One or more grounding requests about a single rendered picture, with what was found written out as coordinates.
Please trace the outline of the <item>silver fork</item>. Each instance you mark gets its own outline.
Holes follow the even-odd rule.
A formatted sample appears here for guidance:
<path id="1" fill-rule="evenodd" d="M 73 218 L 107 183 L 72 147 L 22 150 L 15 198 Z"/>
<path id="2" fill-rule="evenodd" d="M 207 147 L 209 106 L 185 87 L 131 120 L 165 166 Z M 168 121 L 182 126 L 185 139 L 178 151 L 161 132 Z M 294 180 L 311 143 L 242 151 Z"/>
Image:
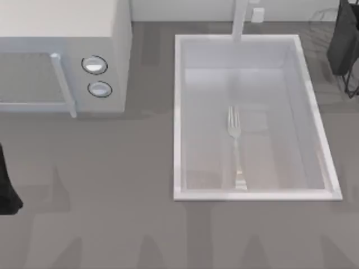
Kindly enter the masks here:
<path id="1" fill-rule="evenodd" d="M 235 189 L 246 191 L 247 183 L 243 175 L 241 157 L 240 157 L 240 137 L 241 137 L 241 124 L 239 111 L 236 106 L 228 108 L 228 133 L 233 138 L 233 154 L 235 163 Z"/>

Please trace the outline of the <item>white sink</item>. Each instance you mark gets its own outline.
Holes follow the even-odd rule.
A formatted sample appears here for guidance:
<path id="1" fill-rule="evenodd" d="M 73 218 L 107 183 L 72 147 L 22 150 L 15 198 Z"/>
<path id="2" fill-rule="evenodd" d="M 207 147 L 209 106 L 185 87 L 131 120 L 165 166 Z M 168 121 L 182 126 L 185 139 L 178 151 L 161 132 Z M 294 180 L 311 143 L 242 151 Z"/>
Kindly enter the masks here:
<path id="1" fill-rule="evenodd" d="M 175 201 L 342 200 L 298 35 L 177 34 L 174 60 Z M 230 106 L 246 191 L 234 187 Z"/>

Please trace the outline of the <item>small microwave knob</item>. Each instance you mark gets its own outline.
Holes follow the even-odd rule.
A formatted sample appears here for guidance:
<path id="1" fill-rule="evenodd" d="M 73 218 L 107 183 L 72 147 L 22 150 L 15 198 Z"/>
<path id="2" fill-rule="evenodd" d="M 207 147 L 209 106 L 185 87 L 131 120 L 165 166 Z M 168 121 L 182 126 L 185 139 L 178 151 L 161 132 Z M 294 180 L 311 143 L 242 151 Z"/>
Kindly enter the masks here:
<path id="1" fill-rule="evenodd" d="M 104 81 L 89 83 L 87 89 L 88 92 L 96 98 L 107 98 L 111 96 L 113 92 L 111 85 Z"/>

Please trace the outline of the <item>large microwave knob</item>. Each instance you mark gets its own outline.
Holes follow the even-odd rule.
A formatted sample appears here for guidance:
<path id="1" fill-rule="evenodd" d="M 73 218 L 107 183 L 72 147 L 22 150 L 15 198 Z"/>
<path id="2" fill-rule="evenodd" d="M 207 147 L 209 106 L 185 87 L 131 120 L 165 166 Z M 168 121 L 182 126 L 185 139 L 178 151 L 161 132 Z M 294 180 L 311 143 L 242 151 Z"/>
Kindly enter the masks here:
<path id="1" fill-rule="evenodd" d="M 91 75 L 104 74 L 108 69 L 106 60 L 98 55 L 91 55 L 90 57 L 81 60 L 82 69 Z"/>

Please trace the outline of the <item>tall white tap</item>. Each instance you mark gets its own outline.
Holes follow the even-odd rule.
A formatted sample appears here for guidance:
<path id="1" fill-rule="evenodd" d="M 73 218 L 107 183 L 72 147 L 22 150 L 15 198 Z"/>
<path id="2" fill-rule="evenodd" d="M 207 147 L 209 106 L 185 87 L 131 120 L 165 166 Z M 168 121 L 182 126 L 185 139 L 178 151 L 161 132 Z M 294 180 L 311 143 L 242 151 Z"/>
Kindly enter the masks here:
<path id="1" fill-rule="evenodd" d="M 234 16 L 232 26 L 232 40 L 239 42 L 243 33 L 249 0 L 234 0 Z"/>

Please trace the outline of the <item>pale microwave oven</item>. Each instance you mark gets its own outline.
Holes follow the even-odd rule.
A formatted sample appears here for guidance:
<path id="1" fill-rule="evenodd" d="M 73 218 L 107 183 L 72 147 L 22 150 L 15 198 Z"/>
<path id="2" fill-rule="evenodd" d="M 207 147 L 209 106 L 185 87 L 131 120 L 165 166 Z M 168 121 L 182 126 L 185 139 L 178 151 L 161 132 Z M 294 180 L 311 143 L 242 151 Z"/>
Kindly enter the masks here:
<path id="1" fill-rule="evenodd" d="M 77 115 L 125 110 L 132 47 L 129 0 L 0 0 L 0 53 L 58 53 Z M 81 60 L 98 55 L 104 74 L 91 75 Z M 104 81 L 113 92 L 96 98 L 89 83 Z"/>

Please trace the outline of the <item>microwave oven door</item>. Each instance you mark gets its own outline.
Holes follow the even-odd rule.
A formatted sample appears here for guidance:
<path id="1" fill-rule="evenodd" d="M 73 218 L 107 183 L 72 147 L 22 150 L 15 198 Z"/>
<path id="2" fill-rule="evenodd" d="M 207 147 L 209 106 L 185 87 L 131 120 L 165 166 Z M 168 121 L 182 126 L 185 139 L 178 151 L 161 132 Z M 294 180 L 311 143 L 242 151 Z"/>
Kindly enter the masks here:
<path id="1" fill-rule="evenodd" d="M 49 53 L 0 53 L 0 112 L 67 112 Z"/>

